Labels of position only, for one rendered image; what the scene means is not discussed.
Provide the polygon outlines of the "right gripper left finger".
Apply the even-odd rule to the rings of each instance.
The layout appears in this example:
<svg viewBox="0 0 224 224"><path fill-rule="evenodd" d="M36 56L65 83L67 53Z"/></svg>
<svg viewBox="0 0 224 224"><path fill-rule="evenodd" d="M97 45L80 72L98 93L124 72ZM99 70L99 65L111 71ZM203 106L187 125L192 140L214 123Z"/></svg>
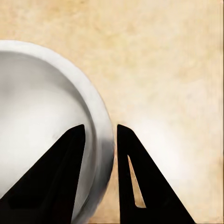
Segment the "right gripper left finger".
<svg viewBox="0 0 224 224"><path fill-rule="evenodd" d="M84 146L84 124L67 130L0 199L0 224L71 224Z"/></svg>

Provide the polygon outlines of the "coffee cup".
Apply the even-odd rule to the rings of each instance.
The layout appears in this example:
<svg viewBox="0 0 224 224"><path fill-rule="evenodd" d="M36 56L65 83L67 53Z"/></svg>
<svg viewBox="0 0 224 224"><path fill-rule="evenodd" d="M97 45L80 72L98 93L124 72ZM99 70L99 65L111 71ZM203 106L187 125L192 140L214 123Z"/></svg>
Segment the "coffee cup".
<svg viewBox="0 0 224 224"><path fill-rule="evenodd" d="M87 75L46 47L0 40L0 199L70 128L85 146L71 224L88 224L114 163L112 122Z"/></svg>

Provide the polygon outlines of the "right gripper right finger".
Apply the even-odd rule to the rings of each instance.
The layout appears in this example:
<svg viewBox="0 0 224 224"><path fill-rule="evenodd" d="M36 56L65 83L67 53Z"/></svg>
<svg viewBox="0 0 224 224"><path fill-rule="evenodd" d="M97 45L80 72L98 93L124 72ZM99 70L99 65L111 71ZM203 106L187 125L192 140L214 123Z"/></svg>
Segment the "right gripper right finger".
<svg viewBox="0 0 224 224"><path fill-rule="evenodd" d="M117 125L120 224L196 224L135 132ZM130 157L146 208L135 205Z"/></svg>

